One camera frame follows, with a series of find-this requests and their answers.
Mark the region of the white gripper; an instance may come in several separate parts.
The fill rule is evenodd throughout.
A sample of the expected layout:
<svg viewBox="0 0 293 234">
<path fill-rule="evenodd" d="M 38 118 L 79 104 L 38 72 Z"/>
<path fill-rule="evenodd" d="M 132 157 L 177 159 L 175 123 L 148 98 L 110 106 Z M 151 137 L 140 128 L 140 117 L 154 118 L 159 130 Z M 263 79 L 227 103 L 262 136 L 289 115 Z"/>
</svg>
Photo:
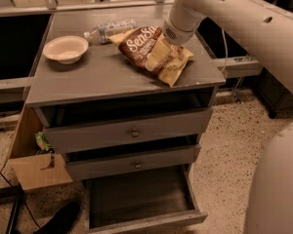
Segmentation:
<svg viewBox="0 0 293 234">
<path fill-rule="evenodd" d="M 145 67 L 153 71 L 170 55 L 176 59 L 184 58 L 183 47 L 194 34 L 206 17 L 196 10 L 187 7 L 180 0 L 175 0 L 162 26 L 162 33 L 166 40 L 158 40 L 147 55 Z"/>
</svg>

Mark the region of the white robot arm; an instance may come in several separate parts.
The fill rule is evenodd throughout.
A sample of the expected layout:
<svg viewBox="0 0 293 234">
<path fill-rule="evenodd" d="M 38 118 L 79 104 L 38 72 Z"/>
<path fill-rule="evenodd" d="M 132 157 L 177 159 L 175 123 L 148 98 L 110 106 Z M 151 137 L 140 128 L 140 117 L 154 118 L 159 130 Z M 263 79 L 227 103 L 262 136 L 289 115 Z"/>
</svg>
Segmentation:
<svg viewBox="0 0 293 234">
<path fill-rule="evenodd" d="M 293 95 L 293 13 L 263 0 L 175 0 L 165 38 L 186 43 L 209 18 Z M 268 144 L 252 178 L 243 234 L 293 234 L 293 122 Z"/>
</svg>

